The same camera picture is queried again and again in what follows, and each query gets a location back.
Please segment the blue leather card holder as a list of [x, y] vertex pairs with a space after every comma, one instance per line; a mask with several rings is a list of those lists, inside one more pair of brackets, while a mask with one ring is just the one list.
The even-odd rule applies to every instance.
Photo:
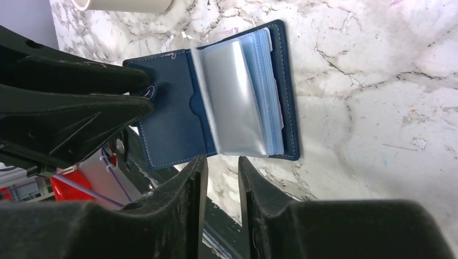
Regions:
[[207, 46], [127, 59], [123, 66], [151, 78], [140, 95], [154, 110], [137, 124], [151, 168], [197, 155], [300, 158], [284, 21]]

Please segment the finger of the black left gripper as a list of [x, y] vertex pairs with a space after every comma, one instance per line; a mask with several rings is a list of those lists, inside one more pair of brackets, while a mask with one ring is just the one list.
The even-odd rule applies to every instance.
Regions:
[[75, 165], [152, 110], [145, 97], [1, 85], [1, 162], [24, 169]]
[[1, 84], [63, 94], [124, 94], [149, 86], [139, 69], [58, 51], [1, 27]]

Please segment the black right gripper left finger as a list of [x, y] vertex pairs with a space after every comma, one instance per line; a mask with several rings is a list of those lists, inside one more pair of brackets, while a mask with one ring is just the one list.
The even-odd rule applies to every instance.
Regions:
[[1, 203], [1, 258], [198, 258], [207, 158], [120, 210], [95, 202]]

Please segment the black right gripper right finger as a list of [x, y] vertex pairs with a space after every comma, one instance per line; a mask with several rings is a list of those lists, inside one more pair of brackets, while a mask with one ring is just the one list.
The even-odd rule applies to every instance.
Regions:
[[238, 160], [245, 258], [453, 258], [408, 200], [297, 201]]

